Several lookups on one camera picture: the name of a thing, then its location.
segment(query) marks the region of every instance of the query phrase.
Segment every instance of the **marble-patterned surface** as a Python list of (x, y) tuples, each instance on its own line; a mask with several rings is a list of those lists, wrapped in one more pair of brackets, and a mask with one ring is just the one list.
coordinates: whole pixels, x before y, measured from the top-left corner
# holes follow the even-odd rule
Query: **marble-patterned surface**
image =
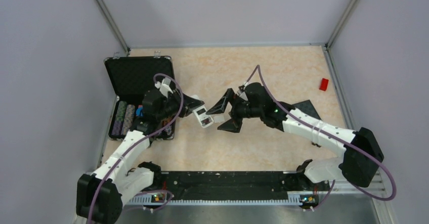
[[(172, 57), (184, 93), (197, 94), (207, 108), (227, 88), (236, 91), (260, 64), (279, 101), (293, 104), (310, 99), (324, 121), (345, 125), (331, 80), (326, 92), (319, 90), (322, 78), (331, 79), (321, 47), (134, 49), (131, 56), (153, 56), (155, 50)], [(260, 81), (258, 74), (252, 81)], [(153, 161), (163, 170), (295, 170), (307, 159), (334, 157), (309, 140), (266, 127), (259, 119), (244, 119), (238, 134), (218, 131), (217, 126), (202, 129), (193, 116), (180, 119), (174, 140), (154, 142), (135, 165)], [(119, 144), (108, 141), (103, 159)]]

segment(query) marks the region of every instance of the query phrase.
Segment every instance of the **poker chip stack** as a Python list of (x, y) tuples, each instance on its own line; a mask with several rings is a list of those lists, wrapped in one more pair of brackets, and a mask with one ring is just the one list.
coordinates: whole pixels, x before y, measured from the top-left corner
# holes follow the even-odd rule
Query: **poker chip stack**
[(126, 107), (125, 118), (123, 119), (122, 135), (126, 135), (126, 133), (130, 130), (131, 125), (133, 124), (135, 111), (136, 107), (132, 104), (129, 104)]
[(126, 112), (126, 102), (120, 101), (118, 108), (116, 110), (115, 122), (113, 123), (112, 135), (119, 136), (121, 135), (121, 129)]

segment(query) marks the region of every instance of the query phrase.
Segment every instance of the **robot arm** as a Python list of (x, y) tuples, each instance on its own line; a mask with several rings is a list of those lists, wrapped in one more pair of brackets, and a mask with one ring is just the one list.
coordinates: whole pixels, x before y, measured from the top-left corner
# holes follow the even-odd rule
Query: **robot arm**
[(352, 184), (367, 187), (378, 170), (378, 165), (367, 157), (322, 134), (320, 130), (338, 136), (364, 150), (380, 162), (383, 161), (384, 156), (370, 130), (361, 128), (359, 131), (354, 131), (339, 128), (313, 118), (293, 105), (280, 102), (290, 114), (313, 127), (303, 125), (280, 109), (258, 82), (239, 87), (237, 93), (234, 93), (232, 88), (227, 89), (223, 97), (207, 111), (207, 114), (224, 113), (228, 103), (232, 106), (229, 112), (231, 119), (221, 124), (218, 127), (219, 130), (239, 133), (243, 118), (260, 118), (268, 127), (302, 136), (335, 153), (337, 156), (335, 158), (318, 161), (307, 160), (299, 167), (313, 183), (345, 178)]
[[(169, 87), (170, 80), (164, 79), (158, 82), (157, 89), (145, 93), (142, 101), (143, 116), (134, 120), (130, 131), (126, 134), (122, 143), (107, 161), (93, 173), (83, 174), (77, 183), (76, 213), (87, 218), (92, 198), (101, 180), (111, 171), (111, 168), (120, 159), (115, 169), (108, 175), (98, 194), (92, 220), (100, 223), (115, 223), (119, 218), (124, 205), (143, 189), (151, 186), (154, 180), (154, 171), (151, 163), (140, 164), (134, 172), (129, 172), (137, 157), (155, 140), (147, 138), (128, 150), (145, 136), (152, 134), (162, 128), (162, 122), (172, 118), (180, 108), (180, 95), (176, 90)], [(186, 117), (192, 113), (202, 127), (213, 124), (213, 119), (196, 111), (205, 111), (204, 102), (197, 97), (189, 97), (183, 94), (183, 107), (179, 113), (180, 117)]]

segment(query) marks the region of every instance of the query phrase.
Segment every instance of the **metal frame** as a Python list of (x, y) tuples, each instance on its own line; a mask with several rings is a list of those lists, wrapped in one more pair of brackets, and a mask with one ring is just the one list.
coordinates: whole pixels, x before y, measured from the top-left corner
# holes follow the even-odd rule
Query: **metal frame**
[[(326, 63), (328, 65), (329, 73), (332, 78), (332, 83), (335, 88), (336, 96), (339, 102), (339, 107), (342, 113), (342, 116), (344, 118), (344, 121), (346, 123), (347, 128), (350, 129), (356, 129), (357, 126), (356, 122), (353, 119), (352, 111), (349, 107), (348, 101), (346, 99), (344, 88), (341, 83), (341, 80), (338, 76), (335, 63), (333, 61), (330, 49), (327, 48), (327, 46), (323, 47), (323, 54), (325, 55)], [(386, 187), (383, 182), (383, 179), (381, 177), (381, 174), (378, 172), (376, 176), (374, 177), (373, 181), (371, 182), (371, 185), (376, 184), (378, 187), (378, 194), (381, 196), (386, 196)], [(397, 223), (396, 216), (394, 215), (392, 204), (388, 201), (379, 201), (376, 199), (372, 199), (375, 212), (377, 213), (378, 221), (380, 224), (388, 224), (388, 223)]]
[[(132, 198), (127, 206), (162, 205), (164, 202), (153, 203), (151, 194), (140, 195)], [(168, 205), (302, 205), (299, 194), (289, 194), (284, 200), (171, 200)]]
[(297, 42), (297, 43), (281, 43), (281, 42), (273, 42), (273, 43), (235, 43), (235, 44), (191, 44), (191, 45), (164, 45), (164, 46), (150, 46), (150, 47), (131, 47), (131, 50), (138, 49), (171, 49), (171, 48), (228, 48), (228, 47), (300, 47), (300, 46), (325, 46), (325, 42)]
[(334, 31), (332, 32), (331, 37), (326, 44), (326, 47), (328, 49), (332, 48), (332, 46), (334, 45), (338, 35), (341, 33), (342, 29), (344, 28), (344, 25), (350, 18), (350, 15), (353, 13), (358, 2), (359, 0), (350, 0), (349, 5), (347, 6), (346, 10), (344, 10), (344, 13), (342, 14), (337, 25), (335, 26)]
[(110, 14), (109, 10), (107, 9), (106, 4), (104, 3), (103, 0), (95, 0), (95, 2), (97, 3), (97, 6), (99, 7), (100, 12), (103, 15), (104, 19), (106, 20), (106, 23), (109, 25), (110, 29), (112, 30), (112, 33), (115, 36), (116, 40), (118, 40), (118, 42), (120, 43), (125, 54), (128, 55), (130, 48), (126, 44), (125, 39), (123, 38), (118, 26), (116, 25), (115, 21), (113, 20), (112, 15)]

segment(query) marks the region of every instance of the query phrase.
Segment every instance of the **purple cable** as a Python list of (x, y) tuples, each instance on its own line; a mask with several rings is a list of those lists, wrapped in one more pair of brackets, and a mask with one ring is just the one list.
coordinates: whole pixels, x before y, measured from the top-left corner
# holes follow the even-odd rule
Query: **purple cable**
[[(130, 148), (128, 148), (123, 154), (122, 154), (122, 157), (125, 157), (127, 154), (128, 154), (128, 152), (130, 152), (134, 147), (136, 147), (138, 144), (140, 144), (142, 141), (144, 141), (144, 140), (146, 140), (146, 139), (148, 139), (148, 138), (150, 138), (150, 137), (153, 137), (153, 136), (156, 136), (156, 135), (158, 135), (159, 133), (161, 133), (163, 130), (165, 130), (167, 127), (169, 127), (171, 124), (173, 124), (173, 122), (175, 122), (175, 120), (177, 119), (177, 117), (179, 116), (179, 114), (180, 114), (180, 112), (181, 112), (181, 110), (182, 110), (182, 108), (183, 108), (183, 92), (182, 92), (182, 89), (180, 88), (180, 86), (179, 86), (179, 84), (173, 79), (173, 78), (171, 78), (170, 76), (168, 76), (168, 75), (165, 75), (165, 74), (163, 74), (163, 73), (157, 73), (157, 74), (155, 74), (154, 76), (153, 76), (153, 81), (154, 81), (154, 83), (156, 83), (157, 81), (156, 81), (156, 77), (157, 76), (163, 76), (163, 77), (166, 77), (166, 78), (168, 78), (168, 79), (170, 79), (172, 82), (174, 82), (174, 84), (176, 85), (176, 87), (177, 87), (177, 89), (179, 90), (179, 92), (180, 92), (180, 106), (179, 106), (179, 110), (178, 110), (178, 112), (177, 112), (177, 114), (174, 116), (174, 118), (168, 123), (168, 124), (166, 124), (164, 127), (162, 127), (161, 129), (159, 129), (159, 130), (157, 130), (157, 131), (155, 131), (154, 133), (151, 133), (151, 134), (149, 134), (149, 135), (147, 135), (147, 136), (145, 136), (145, 137), (143, 137), (143, 138), (141, 138), (140, 140), (138, 140), (138, 141), (136, 141), (132, 146), (130, 146)], [(100, 189), (101, 189), (101, 186), (103, 185), (103, 183), (107, 180), (107, 178), (110, 176), (110, 174), (112, 174), (112, 172), (114, 171), (114, 169), (116, 168), (116, 166), (120, 163), (120, 161), (121, 161), (121, 159), (119, 158), (114, 164), (113, 164), (113, 166), (110, 168), (110, 170), (107, 172), (107, 174), (103, 177), (103, 179), (101, 180), (101, 182), (98, 184), (98, 186), (97, 186), (97, 189), (95, 190), (95, 193), (94, 193), (94, 196), (93, 196), (93, 200), (91, 201), (91, 205), (90, 205), (90, 211), (89, 211), (89, 213), (88, 213), (88, 219), (87, 219), (87, 224), (90, 224), (91, 223), (91, 219), (92, 219), (92, 216), (93, 216), (93, 211), (94, 211), (94, 206), (95, 206), (95, 201), (97, 200), (97, 197), (98, 197), (98, 194), (99, 194), (99, 192), (100, 192)]]
[(325, 200), (331, 194), (331, 191), (334, 189), (334, 185), (335, 185), (335, 180), (332, 181), (332, 185), (331, 185), (331, 188), (329, 188), (328, 193), (326, 193), (325, 197), (323, 197), (322, 201), (320, 201), (316, 207), (313, 207), (313, 210), (319, 209), (319, 207), (322, 205), (322, 203), (325, 202)]
[(381, 169), (383, 169), (383, 171), (387, 174), (387, 176), (389, 177), (389, 180), (390, 180), (390, 182), (392, 184), (392, 194), (389, 197), (387, 197), (387, 198), (383, 198), (383, 197), (380, 197), (380, 196), (373, 195), (373, 194), (367, 192), (366, 190), (360, 188), (359, 186), (356, 186), (356, 185), (352, 184), (356, 189), (358, 189), (362, 193), (364, 193), (364, 194), (366, 194), (366, 195), (368, 195), (368, 196), (370, 196), (370, 197), (372, 197), (374, 199), (377, 199), (377, 200), (388, 201), (388, 200), (393, 200), (395, 198), (395, 196), (396, 196), (396, 183), (395, 183), (395, 180), (393, 179), (392, 174), (390, 173), (390, 171), (388, 170), (388, 168), (384, 164), (382, 164), (381, 162), (379, 162), (377, 159), (375, 159), (373, 156), (369, 155), (364, 150), (362, 150), (362, 149), (360, 149), (360, 148), (358, 148), (358, 147), (356, 147), (356, 146), (354, 146), (354, 145), (352, 145), (352, 144), (344, 141), (343, 139), (340, 139), (339, 137), (334, 136), (333, 134), (331, 134), (331, 133), (329, 133), (327, 131), (324, 131), (324, 130), (319, 129), (317, 127), (313, 127), (312, 125), (308, 124), (307, 122), (305, 122), (305, 121), (299, 119), (298, 117), (296, 117), (295, 115), (291, 114), (271, 94), (270, 90), (268, 89), (267, 85), (265, 84), (264, 78), (262, 77), (260, 65), (257, 65), (255, 67), (255, 69), (253, 70), (252, 74), (250, 75), (249, 79), (247, 79), (246, 82), (250, 81), (250, 79), (255, 74), (256, 70), (258, 70), (259, 78), (261, 79), (262, 85), (265, 87), (265, 90), (267, 91), (268, 95), (270, 95), (270, 97), (271, 97), (271, 99), (273, 99), (274, 103), (276, 103), (277, 106), (279, 106), (279, 108), (282, 109), (287, 115), (289, 115), (290, 117), (292, 117), (294, 120), (298, 121), (299, 123), (301, 123), (301, 124), (303, 124), (303, 125), (305, 125), (305, 126), (307, 126), (309, 128), (313, 128), (314, 130), (317, 130), (317, 131), (321, 132), (322, 134), (324, 134), (324, 135), (326, 135), (328, 137), (331, 137), (331, 138), (333, 138), (333, 139), (341, 142), (342, 144), (344, 144), (344, 145), (352, 148), (353, 150), (356, 150), (357, 152), (363, 154), (365, 157), (369, 158), (371, 161), (375, 162), (375, 164), (377, 164)]

